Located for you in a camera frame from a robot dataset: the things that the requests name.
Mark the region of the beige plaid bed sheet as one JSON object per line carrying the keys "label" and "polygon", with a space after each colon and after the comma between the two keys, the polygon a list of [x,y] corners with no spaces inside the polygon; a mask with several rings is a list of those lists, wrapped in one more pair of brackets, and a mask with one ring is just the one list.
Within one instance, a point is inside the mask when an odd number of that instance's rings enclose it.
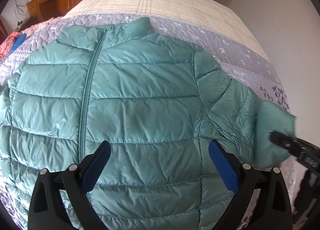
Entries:
{"label": "beige plaid bed sheet", "polygon": [[268,58],[236,13],[214,0],[82,0],[65,17],[112,12],[167,17],[194,24],[231,38],[264,59]]}

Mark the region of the red patterned cloth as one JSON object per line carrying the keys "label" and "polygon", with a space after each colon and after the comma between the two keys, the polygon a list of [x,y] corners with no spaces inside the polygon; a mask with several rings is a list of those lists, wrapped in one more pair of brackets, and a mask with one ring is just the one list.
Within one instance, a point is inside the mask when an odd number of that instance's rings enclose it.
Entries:
{"label": "red patterned cloth", "polygon": [[59,21],[62,17],[52,17],[48,21],[32,25],[23,31],[13,31],[1,44],[1,59],[13,53],[27,38],[44,27]]}

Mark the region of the blue object on bed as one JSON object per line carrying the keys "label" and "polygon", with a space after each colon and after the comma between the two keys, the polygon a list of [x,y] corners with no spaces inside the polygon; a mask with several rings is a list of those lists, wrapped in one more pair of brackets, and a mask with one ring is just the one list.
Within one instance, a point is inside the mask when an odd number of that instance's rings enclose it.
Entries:
{"label": "blue object on bed", "polygon": [[20,36],[15,39],[11,49],[9,50],[9,54],[12,54],[24,42],[26,37],[27,37],[26,33],[20,34]]}

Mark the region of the wooden desk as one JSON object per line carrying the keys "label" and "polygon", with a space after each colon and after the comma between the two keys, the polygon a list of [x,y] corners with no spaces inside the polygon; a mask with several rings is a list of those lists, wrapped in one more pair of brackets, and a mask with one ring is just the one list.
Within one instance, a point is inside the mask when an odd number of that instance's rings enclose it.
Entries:
{"label": "wooden desk", "polygon": [[29,16],[38,22],[62,17],[74,8],[74,0],[31,0],[27,2]]}

